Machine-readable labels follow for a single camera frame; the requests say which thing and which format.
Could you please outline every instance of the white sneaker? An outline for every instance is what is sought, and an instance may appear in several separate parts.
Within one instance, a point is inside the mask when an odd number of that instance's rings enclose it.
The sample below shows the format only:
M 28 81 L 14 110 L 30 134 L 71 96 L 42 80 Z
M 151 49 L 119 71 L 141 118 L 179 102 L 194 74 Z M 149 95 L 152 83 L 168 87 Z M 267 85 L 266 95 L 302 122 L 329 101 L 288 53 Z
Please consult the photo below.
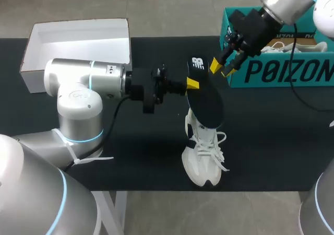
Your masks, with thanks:
M 275 48 L 274 46 L 276 44 L 281 44 L 283 47 Z M 290 44 L 285 46 L 283 42 L 276 42 L 273 46 L 264 47 L 261 50 L 261 52 L 262 53 L 291 53 L 292 52 L 292 45 L 291 45 L 291 48 L 289 50 L 286 50 L 285 48 L 288 47 L 288 46 L 290 46 Z M 294 49 L 294 53 L 299 53 L 299 52 L 301 52 L 301 51 L 297 48 L 297 45 L 296 45 L 296 48 Z
M 182 162 L 189 178 L 198 186 L 204 186 L 207 181 L 217 185 L 221 170 L 228 171 L 221 164 L 224 156 L 218 146 L 226 139 L 226 134 L 201 125 L 191 109 L 185 119 L 185 129 L 189 140 L 182 153 Z M 218 141 L 217 135 L 224 137 Z
M 275 48 L 274 46 L 277 44 L 282 44 L 283 47 L 281 48 Z M 276 42 L 273 46 L 266 46 L 264 47 L 261 52 L 262 53 L 291 53 L 293 47 L 293 43 L 288 44 L 287 46 L 284 46 L 284 43 L 282 42 Z M 302 45 L 302 44 L 296 44 L 296 48 L 294 50 L 294 53 L 300 53 L 300 52 L 327 52 L 328 45 L 326 42 L 320 42 L 317 45 Z
M 292 47 L 293 43 L 280 49 L 283 50 L 283 52 L 291 52 Z M 320 42 L 317 45 L 301 45 L 297 43 L 295 50 L 299 50 L 299 52 L 327 52 L 328 45 L 326 42 Z

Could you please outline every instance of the gray floor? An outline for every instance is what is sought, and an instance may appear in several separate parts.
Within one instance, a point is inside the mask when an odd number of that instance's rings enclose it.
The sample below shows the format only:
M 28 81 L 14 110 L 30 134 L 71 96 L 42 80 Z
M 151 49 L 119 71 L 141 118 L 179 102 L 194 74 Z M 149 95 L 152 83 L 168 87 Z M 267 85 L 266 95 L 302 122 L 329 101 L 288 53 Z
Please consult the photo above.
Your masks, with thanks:
M 297 235 L 295 192 L 130 192 L 126 235 Z
M 26 38 L 36 22 L 128 17 L 130 35 L 219 35 L 226 6 L 259 0 L 0 0 L 0 38 Z M 298 234 L 297 192 L 130 192 L 126 235 Z

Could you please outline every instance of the black insole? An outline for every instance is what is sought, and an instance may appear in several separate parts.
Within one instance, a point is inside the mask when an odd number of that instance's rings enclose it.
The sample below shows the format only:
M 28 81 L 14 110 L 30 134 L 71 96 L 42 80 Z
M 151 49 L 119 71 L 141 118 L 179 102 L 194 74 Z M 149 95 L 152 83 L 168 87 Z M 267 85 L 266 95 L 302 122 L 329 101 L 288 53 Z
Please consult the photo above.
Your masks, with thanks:
M 209 78 L 206 57 L 188 59 L 189 78 L 199 82 L 199 89 L 187 90 L 188 103 L 197 120 L 206 128 L 218 128 L 223 122 L 223 101 Z

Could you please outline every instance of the black cable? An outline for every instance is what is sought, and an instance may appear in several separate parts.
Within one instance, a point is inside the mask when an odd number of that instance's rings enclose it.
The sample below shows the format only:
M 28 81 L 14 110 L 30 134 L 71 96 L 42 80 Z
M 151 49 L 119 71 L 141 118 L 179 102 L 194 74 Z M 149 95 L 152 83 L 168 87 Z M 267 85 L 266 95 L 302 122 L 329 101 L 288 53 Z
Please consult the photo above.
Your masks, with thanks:
M 334 109 L 319 109 L 311 104 L 309 104 L 308 102 L 306 102 L 304 99 L 301 98 L 301 96 L 298 95 L 298 93 L 296 92 L 295 90 L 295 87 L 292 83 L 292 60 L 293 60 L 293 54 L 294 54 L 294 50 L 296 48 L 296 44 L 297 44 L 297 33 L 298 33 L 298 30 L 297 30 L 297 24 L 294 24 L 294 40 L 293 40 L 293 46 L 292 46 L 292 51 L 291 51 L 291 55 L 290 55 L 290 62 L 289 62 L 289 79 L 290 79 L 290 86 L 291 86 L 291 89 L 294 93 L 294 95 L 298 98 L 298 100 L 300 102 L 302 102 L 306 107 L 314 110 L 314 111 L 317 111 L 317 112 L 334 112 Z
M 107 132 L 107 134 L 104 136 L 103 140 L 93 149 L 91 149 L 90 151 L 86 152 L 85 155 L 83 157 L 80 157 L 79 159 L 85 159 L 87 158 L 89 155 L 93 154 L 94 152 L 96 152 L 97 150 L 99 150 L 102 146 L 104 146 L 105 142 L 110 138 L 110 135 L 112 133 L 112 130 L 114 128 L 114 125 L 115 125 L 115 121 L 116 121 L 116 117 L 117 117 L 117 114 L 118 114 L 118 111 L 122 105 L 122 103 L 129 99 L 130 96 L 127 96 L 125 98 L 123 98 L 117 105 L 116 107 L 116 110 L 114 112 L 114 116 L 113 116 L 113 120 L 111 122 L 111 125 L 110 125 L 110 128 Z M 72 161 L 65 169 L 64 169 L 64 172 L 66 172 L 69 168 L 71 168 L 72 166 L 74 165 L 74 161 Z

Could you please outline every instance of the shoe tongue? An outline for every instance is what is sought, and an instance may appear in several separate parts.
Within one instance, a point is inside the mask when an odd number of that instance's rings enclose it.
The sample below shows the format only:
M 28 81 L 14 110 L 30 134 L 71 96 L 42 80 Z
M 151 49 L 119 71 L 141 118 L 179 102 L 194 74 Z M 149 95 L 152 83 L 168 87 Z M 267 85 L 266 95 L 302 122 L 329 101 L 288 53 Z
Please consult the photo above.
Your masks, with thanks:
M 216 129 L 206 128 L 201 123 L 199 123 L 197 119 L 196 119 L 196 130 L 197 130 L 198 138 L 205 142 L 212 141 L 214 138 L 214 132 L 216 131 Z

